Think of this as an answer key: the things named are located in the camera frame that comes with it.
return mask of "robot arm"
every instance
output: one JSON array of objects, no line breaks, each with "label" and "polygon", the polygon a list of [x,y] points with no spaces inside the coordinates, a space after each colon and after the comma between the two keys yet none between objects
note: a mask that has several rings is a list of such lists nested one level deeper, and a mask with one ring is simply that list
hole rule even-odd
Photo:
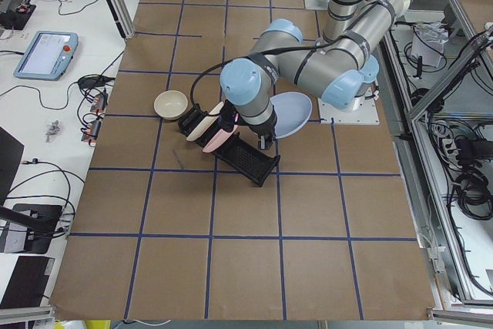
[{"label": "robot arm", "polygon": [[[269,90],[278,76],[338,109],[359,106],[378,72],[371,52],[412,0],[330,0],[324,46],[300,49],[301,31],[277,19],[262,33],[248,59],[235,59],[221,72],[223,91],[243,121],[260,137],[261,149],[275,138],[276,113]],[[284,49],[272,54],[271,49]]]}]

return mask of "white plate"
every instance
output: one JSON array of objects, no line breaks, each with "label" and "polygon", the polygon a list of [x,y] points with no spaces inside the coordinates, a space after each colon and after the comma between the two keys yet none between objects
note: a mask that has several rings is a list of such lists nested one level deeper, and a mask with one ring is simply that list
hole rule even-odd
[{"label": "white plate", "polygon": [[310,118],[311,99],[300,92],[283,92],[270,98],[270,101],[277,114],[277,139],[293,135]]}]

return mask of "grid line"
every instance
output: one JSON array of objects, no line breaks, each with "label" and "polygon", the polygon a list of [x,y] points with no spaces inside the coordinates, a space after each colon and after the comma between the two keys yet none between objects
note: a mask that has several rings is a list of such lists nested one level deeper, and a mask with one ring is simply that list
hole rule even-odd
[{"label": "grid line", "polygon": [[[138,168],[138,167],[89,167],[90,171],[153,171],[155,173],[214,173],[214,170],[199,170],[199,169],[167,169],[167,168]],[[217,170],[218,173],[240,173],[236,170]],[[304,171],[273,171],[270,175],[279,173],[282,176],[342,176],[342,177],[401,177],[400,173],[308,173]]]},{"label": "grid line", "polygon": [[[182,15],[183,15],[183,5],[182,5],[182,8],[180,9],[180,13],[179,13],[178,25],[176,26],[176,35],[179,34],[179,27],[180,27],[180,24],[181,24]],[[170,59],[170,63],[169,63],[169,72],[171,72],[173,70],[173,60],[175,58],[177,40],[178,40],[178,37],[175,36],[175,42],[174,42],[174,45],[173,45],[173,53],[172,53],[172,56],[171,56],[171,59]],[[168,79],[167,79],[167,82],[166,82],[166,90],[169,89],[169,81],[170,81],[170,79],[171,79],[171,73],[168,74]],[[150,169],[150,174],[149,174],[149,182],[148,182],[148,185],[147,185],[146,198],[145,198],[145,201],[144,201],[143,214],[142,214],[142,218],[140,220],[139,234],[142,234],[143,233],[144,225],[145,225],[145,222],[146,222],[146,212],[147,212],[147,207],[149,205],[150,190],[151,190],[151,187],[153,185],[154,168],[156,166],[156,159],[157,159],[157,153],[158,153],[158,150],[159,150],[159,142],[160,142],[160,139],[161,139],[162,128],[163,128],[163,119],[160,119],[159,120],[157,137],[156,137],[156,143],[155,143],[155,146],[154,146],[153,161],[152,161],[152,164],[151,164],[151,169]],[[136,255],[135,255],[134,261],[133,261],[132,276],[130,278],[129,293],[127,295],[127,302],[126,302],[126,308],[125,308],[125,313],[124,313],[124,318],[125,319],[128,319],[129,310],[130,310],[130,304],[132,303],[133,284],[135,283],[135,278],[136,278],[136,271],[137,271],[137,265],[138,265],[138,262],[139,262],[139,254],[140,254],[140,246],[141,246],[141,243],[142,243],[142,237],[139,235],[138,236],[138,239],[137,239]]]},{"label": "grid line", "polygon": [[357,282],[356,264],[354,262],[353,245],[351,243],[351,237],[350,237],[351,234],[350,234],[350,228],[349,228],[349,220],[347,218],[346,200],[344,198],[344,187],[342,184],[342,176],[340,174],[339,152],[337,150],[337,138],[336,138],[336,130],[334,128],[334,119],[332,119],[332,123],[330,124],[330,129],[332,131],[332,137],[334,139],[334,154],[336,157],[337,178],[339,180],[340,200],[342,203],[342,209],[343,209],[343,213],[344,213],[344,223],[346,225],[347,245],[349,247],[349,257],[350,257],[350,262],[351,262],[351,269],[353,271],[354,290],[356,293],[357,309],[358,309],[359,314],[360,314],[360,320],[364,320],[363,307],[361,305],[360,288],[359,288],[359,285]]},{"label": "grid line", "polygon": [[318,236],[272,236],[272,235],[214,235],[214,234],[160,234],[160,233],[85,233],[71,232],[71,237],[134,237],[162,239],[209,239],[209,240],[332,240],[355,242],[416,242],[410,237],[318,237]]}]

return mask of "electrical wiring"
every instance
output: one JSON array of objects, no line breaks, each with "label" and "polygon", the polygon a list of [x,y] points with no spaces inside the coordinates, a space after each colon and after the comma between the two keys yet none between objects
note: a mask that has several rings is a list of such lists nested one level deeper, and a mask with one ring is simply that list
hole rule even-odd
[{"label": "electrical wiring", "polygon": [[[411,54],[409,53],[412,49],[412,42],[409,42],[408,44],[406,44],[404,46],[404,57],[406,58],[406,61],[408,63],[408,65],[414,67],[415,69],[418,68],[418,63],[415,62],[413,59],[412,59],[412,56]],[[447,67],[447,64],[448,64],[448,61],[447,61],[447,57],[445,57],[445,55],[443,55],[443,53],[441,53],[441,55],[443,56],[443,61],[445,61],[444,65],[442,67],[437,67],[436,69],[423,69],[423,72],[426,72],[426,73],[436,73],[436,72],[440,72],[440,71],[443,71],[445,69],[445,67]]]},{"label": "electrical wiring", "polygon": [[38,164],[45,164],[45,165],[49,165],[49,166],[53,166],[55,167],[62,175],[63,177],[65,178],[65,181],[67,183],[67,196],[65,198],[65,205],[62,209],[62,212],[65,211],[65,208],[70,205],[70,207],[72,208],[72,211],[73,213],[75,214],[75,207],[74,205],[70,202],[70,195],[71,195],[71,192],[72,192],[72,184],[70,183],[70,180],[69,180],[69,177],[67,176],[67,174],[65,173],[65,170],[62,169],[62,167],[60,167],[59,165],[57,165],[56,163],[51,163],[51,162],[48,162],[48,161],[39,161],[38,159],[34,158],[32,161],[23,161],[22,162],[23,164],[25,165],[38,165]]},{"label": "electrical wiring", "polygon": [[[295,47],[275,48],[275,49],[264,50],[264,51],[261,51],[260,53],[263,55],[279,55],[279,54],[288,53],[288,52],[295,52],[295,51],[299,51],[299,50],[313,51],[313,50],[323,49],[323,48],[326,48],[326,47],[331,46],[331,45],[332,44],[320,44],[320,45],[313,45],[313,46],[295,46]],[[210,115],[210,114],[205,113],[203,110],[200,109],[200,107],[197,105],[197,103],[194,99],[194,93],[195,93],[195,89],[196,89],[197,84],[199,83],[199,81],[204,76],[209,75],[215,69],[223,67],[224,65],[227,65],[228,63],[230,63],[232,61],[233,61],[233,59],[228,59],[227,61],[218,63],[216,65],[213,65],[212,67],[209,67],[208,69],[206,69],[205,71],[200,73],[195,78],[195,80],[192,82],[192,86],[190,87],[190,102],[192,103],[193,108],[197,112],[199,112],[202,116],[217,117],[217,116],[220,116],[220,113],[218,113],[216,115]]]},{"label": "electrical wiring", "polygon": [[60,173],[60,172],[64,172],[66,174],[72,175],[72,176],[76,177],[77,179],[79,179],[82,183],[85,182],[85,180],[82,177],[80,177],[76,173],[73,173],[72,171],[67,171],[67,170],[63,170],[63,171],[60,171],[60,170],[49,170],[49,171],[45,171],[43,173],[37,173],[36,175],[33,175],[33,176],[31,176],[31,177],[29,177],[29,178],[21,181],[20,183],[15,184],[15,186],[13,186],[12,188],[10,188],[8,194],[12,193],[14,190],[16,190],[20,186],[24,185],[25,183],[27,183],[27,182],[29,182],[29,181],[31,181],[33,179],[36,179],[36,178],[38,178],[40,176],[46,175],[48,173]]},{"label": "electrical wiring", "polygon": [[10,29],[10,33],[4,38],[0,38],[0,40],[9,40],[13,35],[14,35],[14,26],[12,26],[12,28]]},{"label": "electrical wiring", "polygon": [[[430,112],[430,119],[428,120],[428,128],[430,126],[430,122],[432,121],[432,116],[433,116],[433,112]],[[435,152],[437,152],[438,154],[438,149],[436,147],[436,142],[433,140],[433,138],[431,137],[431,145],[434,147],[435,149]],[[451,173],[450,173],[450,169],[448,169],[447,166],[444,166],[444,164],[442,163],[442,159],[440,156],[439,157],[439,160],[442,164],[442,169],[444,171],[444,174],[447,178],[449,178],[451,181],[447,181],[447,196],[446,196],[446,208],[447,208],[447,212],[448,212],[448,218],[449,220],[451,221],[451,225],[452,225],[452,228],[453,228],[453,232],[454,232],[454,236],[456,238],[456,241],[457,241],[457,244],[458,244],[458,247],[459,247],[459,252],[460,252],[460,255],[461,255],[461,259],[463,260],[464,262],[464,266],[466,268],[466,272],[468,274],[468,277],[469,277],[469,280],[472,282],[472,284],[477,287],[480,291],[482,291],[483,293],[489,295],[489,296],[492,296],[493,297],[493,292],[487,290],[486,288],[484,288],[483,286],[481,286],[481,284],[477,281],[476,279],[476,276],[472,273],[472,270],[471,270],[471,267],[469,265],[469,262],[468,262],[468,258],[467,258],[467,255],[466,255],[466,252],[465,252],[465,248],[464,248],[464,241],[462,240],[461,238],[461,235],[458,231],[458,227],[457,227],[457,224],[455,223],[455,219],[453,217],[453,214],[452,214],[452,207],[453,207],[453,202],[454,202],[454,193],[451,191],[451,188],[450,188],[450,183],[453,183],[454,182],[454,178],[452,177]]]},{"label": "electrical wiring", "polygon": [[168,324],[168,323],[171,322],[171,320],[166,320],[166,321],[164,321],[162,323],[150,324],[150,323],[146,323],[145,321],[140,321],[140,320],[134,320],[134,321],[137,322],[137,323],[141,323],[141,324],[147,325],[148,327],[160,327],[162,325],[166,325],[166,324]]},{"label": "electrical wiring", "polygon": [[82,8],[80,8],[78,11],[74,11],[74,12],[68,12],[68,13],[62,13],[62,6],[63,6],[63,2],[61,0],[58,0],[59,1],[59,9],[58,9],[58,13],[59,15],[76,15],[82,11],[84,11],[84,9],[86,9],[87,7],[89,7],[90,5],[93,5],[97,2],[99,2],[100,0],[95,0],[94,2],[90,2],[86,5],[84,5]]},{"label": "electrical wiring", "polygon": [[73,213],[75,213],[74,204],[63,196],[52,196],[50,194],[37,194],[34,196],[7,196],[3,200],[27,200],[28,198],[53,198],[56,200],[64,200],[70,206],[70,208],[72,208]]},{"label": "electrical wiring", "polygon": [[0,50],[0,53],[8,53],[8,54],[24,55],[24,53],[23,53],[23,52],[16,52],[15,50]]},{"label": "electrical wiring", "polygon": [[[91,147],[94,147],[92,145],[92,142],[96,141],[97,136],[91,135],[88,133],[88,129],[90,127],[90,122],[86,120],[86,117],[94,115],[95,120],[101,121],[104,119],[104,113],[103,112],[89,112],[81,117],[81,109],[82,109],[82,104],[84,102],[88,102],[89,104],[93,104],[94,100],[96,98],[95,95],[92,94],[92,92],[97,92],[98,94],[102,94],[104,97],[104,106],[107,106],[108,104],[108,93],[106,92],[106,86],[112,87],[112,85],[108,84],[108,82],[114,80],[114,78],[106,77],[105,73],[106,71],[109,70],[109,68],[123,55],[124,50],[122,50],[104,69],[100,74],[91,74],[91,75],[86,75],[83,76],[82,78],[79,79],[79,90],[82,93],[82,100],[77,106],[76,115],[77,119],[79,120],[80,124],[82,125],[80,131],[82,134],[90,137],[91,139],[88,141],[88,145]],[[103,89],[99,89],[96,86],[103,85]]]},{"label": "electrical wiring", "polygon": [[406,82],[407,94],[411,96],[412,95],[411,87],[413,87],[414,90],[418,90],[418,87],[411,81],[411,79],[409,79],[409,76],[407,75],[406,68],[404,67],[404,64],[401,61],[401,57],[398,55],[399,46],[397,45],[397,41],[395,40],[394,34],[391,29],[388,30],[388,35],[391,37],[392,46],[394,47],[394,50],[397,52],[397,62],[399,63],[399,67],[401,68],[402,75],[404,76],[404,80]]},{"label": "electrical wiring", "polygon": [[69,106],[69,100],[70,100],[69,90],[70,90],[70,88],[72,88],[76,84],[77,84],[77,82],[73,82],[72,84],[70,84],[67,87],[67,90],[65,91],[65,95],[66,95],[65,104],[63,106],[61,106],[61,107],[49,107],[49,106],[46,106],[43,103],[43,101],[42,101],[42,93],[41,93],[41,90],[38,89],[38,88],[35,88],[34,86],[16,85],[16,86],[10,88],[9,90],[6,90],[3,93],[0,93],[0,98],[3,97],[3,96],[5,96],[5,95],[7,95],[7,94],[9,94],[11,91],[16,90],[16,89],[19,89],[19,88],[31,89],[31,90],[35,90],[36,92],[38,92],[38,100],[39,100],[39,104],[41,105],[42,108],[44,108],[44,109],[50,109],[50,110],[53,110],[53,111],[61,111],[61,110],[64,110],[65,108],[67,108],[67,106]]}]

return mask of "blue tape line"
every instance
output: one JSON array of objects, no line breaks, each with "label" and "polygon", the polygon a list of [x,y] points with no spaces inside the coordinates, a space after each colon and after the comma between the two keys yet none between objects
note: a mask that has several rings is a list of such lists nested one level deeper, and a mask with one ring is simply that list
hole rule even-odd
[{"label": "blue tape line", "polygon": [[[161,138],[161,129],[162,129],[162,127],[163,127],[163,120],[161,119],[159,121],[159,126],[158,126],[158,129],[157,129],[156,145],[154,146],[153,161],[152,161],[152,164],[151,164],[151,171],[150,171],[150,174],[149,174],[149,182],[147,183],[146,198],[145,198],[145,201],[144,201],[144,207],[143,207],[143,211],[142,211],[142,217],[140,219],[139,234],[141,234],[141,235],[142,235],[142,233],[144,231],[144,225],[145,225],[145,222],[146,222],[147,206],[149,205],[150,191],[151,191],[151,186],[153,184],[153,175],[154,175],[153,169],[154,169],[154,166],[156,165],[156,157],[157,157],[157,152],[158,152],[158,147],[159,147],[159,140]],[[130,279],[129,293],[127,295],[127,300],[126,300],[126,307],[125,307],[125,314],[124,314],[124,318],[125,319],[127,319],[128,316],[129,316],[130,304],[132,302],[133,284],[134,284],[135,278],[136,278],[136,271],[137,271],[137,264],[138,264],[138,260],[139,260],[139,253],[140,253],[140,244],[141,244],[141,242],[142,242],[142,237],[139,236],[139,238],[137,240],[136,255],[135,255],[135,258],[134,258],[134,261],[133,261],[132,277]]]},{"label": "blue tape line", "polygon": [[[276,154],[278,153],[279,153],[279,143],[276,142]],[[277,168],[276,171],[277,222],[279,224],[280,292],[281,292],[281,302],[283,305],[283,320],[287,320],[286,283],[284,278],[283,219],[281,213],[279,163],[277,164],[276,168]]]},{"label": "blue tape line", "polygon": [[342,209],[344,213],[344,223],[346,225],[346,233],[347,233],[347,245],[349,247],[349,257],[350,257],[350,262],[351,262],[351,269],[353,271],[353,281],[354,281],[354,291],[356,292],[356,301],[357,301],[357,309],[359,311],[360,315],[360,320],[364,320],[364,315],[363,315],[363,307],[361,305],[361,296],[360,296],[360,288],[357,282],[357,273],[356,273],[356,264],[354,262],[354,252],[353,252],[353,246],[351,244],[350,240],[350,229],[349,229],[349,220],[347,218],[347,209],[346,209],[346,200],[344,197],[344,187],[342,184],[342,176],[340,174],[340,162],[339,162],[339,152],[337,150],[337,139],[336,139],[336,132],[334,128],[334,119],[331,120],[330,124],[330,130],[332,131],[332,137],[334,139],[334,155],[336,157],[336,165],[337,165],[337,173],[338,173],[338,178],[339,178],[339,189],[340,189],[340,199],[342,202]]},{"label": "blue tape line", "polygon": [[202,38],[202,35],[187,35],[187,34],[168,34],[168,33],[158,33],[158,32],[146,32],[146,31],[136,31],[136,34],[140,35],[150,35],[150,36],[171,36],[171,37],[181,37],[181,38]]},{"label": "blue tape line", "polygon": [[132,237],[162,239],[209,239],[209,240],[329,240],[351,242],[417,242],[410,237],[316,237],[316,236],[271,236],[271,235],[210,235],[210,234],[160,234],[160,233],[93,233],[75,231],[71,237]]}]

